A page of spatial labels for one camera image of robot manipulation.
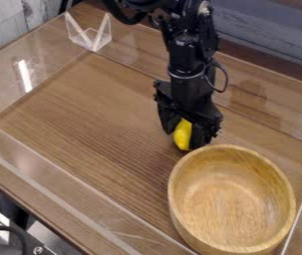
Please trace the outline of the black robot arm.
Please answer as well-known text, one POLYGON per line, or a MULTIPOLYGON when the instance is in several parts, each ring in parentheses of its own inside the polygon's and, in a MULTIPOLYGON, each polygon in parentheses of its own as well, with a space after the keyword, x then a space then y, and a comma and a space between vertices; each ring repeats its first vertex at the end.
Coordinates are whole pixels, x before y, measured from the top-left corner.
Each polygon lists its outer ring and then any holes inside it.
POLYGON ((158 117, 176 147, 195 150, 218 136, 222 113, 212 95, 224 89, 215 74, 219 38, 210 0, 101 0, 113 17, 127 25, 148 20, 160 29, 168 53, 166 81, 152 83, 158 117))

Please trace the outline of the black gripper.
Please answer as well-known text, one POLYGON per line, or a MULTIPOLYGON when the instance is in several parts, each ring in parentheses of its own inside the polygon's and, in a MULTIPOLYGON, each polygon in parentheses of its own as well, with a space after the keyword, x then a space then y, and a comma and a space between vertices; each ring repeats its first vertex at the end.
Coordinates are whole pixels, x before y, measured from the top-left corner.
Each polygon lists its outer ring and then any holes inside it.
POLYGON ((167 69, 168 80, 156 80, 154 100, 162 129, 171 134, 182 119, 191 123, 188 148, 195 150, 216 137, 222 113, 212 102, 215 68, 198 66, 182 72, 167 69))

